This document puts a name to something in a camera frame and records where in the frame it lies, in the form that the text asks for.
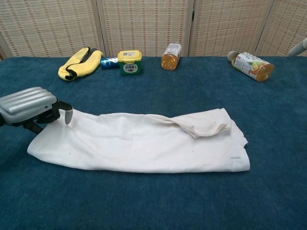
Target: plastic bottle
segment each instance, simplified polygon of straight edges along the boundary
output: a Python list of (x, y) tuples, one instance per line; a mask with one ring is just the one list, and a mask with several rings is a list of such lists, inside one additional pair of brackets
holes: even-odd
[(239, 53), (232, 50), (228, 53), (227, 59), (234, 68), (259, 82), (269, 79), (275, 68), (273, 64), (247, 52)]
[(164, 69), (174, 70), (181, 56), (181, 44), (170, 43), (162, 55), (161, 66)]

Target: white bottle cap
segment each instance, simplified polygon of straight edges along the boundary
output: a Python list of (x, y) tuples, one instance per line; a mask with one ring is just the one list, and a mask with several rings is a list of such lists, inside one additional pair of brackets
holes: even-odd
[(231, 56), (232, 56), (234, 53), (236, 53), (236, 51), (232, 50), (232, 51), (230, 51), (230, 52), (227, 54), (227, 59), (228, 59), (229, 61), (231, 61)]

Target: beige panel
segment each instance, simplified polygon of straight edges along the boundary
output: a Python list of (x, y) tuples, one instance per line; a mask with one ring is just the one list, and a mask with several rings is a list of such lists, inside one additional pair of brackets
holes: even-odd
[(14, 56), (68, 57), (101, 48), (91, 0), (0, 1), (0, 28)]
[(307, 0), (275, 0), (257, 53), (285, 56), (307, 36)]
[(188, 54), (193, 0), (97, 1), (107, 54), (138, 49), (160, 57), (171, 42), (180, 42), (182, 54)]
[(255, 53), (272, 0), (195, 0), (189, 56)]

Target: yellow towel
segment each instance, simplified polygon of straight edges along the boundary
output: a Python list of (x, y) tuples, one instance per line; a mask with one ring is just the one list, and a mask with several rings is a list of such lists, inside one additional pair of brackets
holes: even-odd
[(72, 81), (77, 77), (83, 77), (93, 73), (100, 65), (103, 53), (100, 50), (85, 47), (74, 54), (59, 68), (58, 75), (66, 81)]

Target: white cloth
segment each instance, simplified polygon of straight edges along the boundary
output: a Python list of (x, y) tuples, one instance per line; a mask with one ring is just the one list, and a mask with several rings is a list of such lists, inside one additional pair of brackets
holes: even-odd
[(168, 118), (77, 110), (48, 124), (28, 153), (84, 170), (136, 173), (238, 172), (249, 170), (247, 140), (225, 109)]

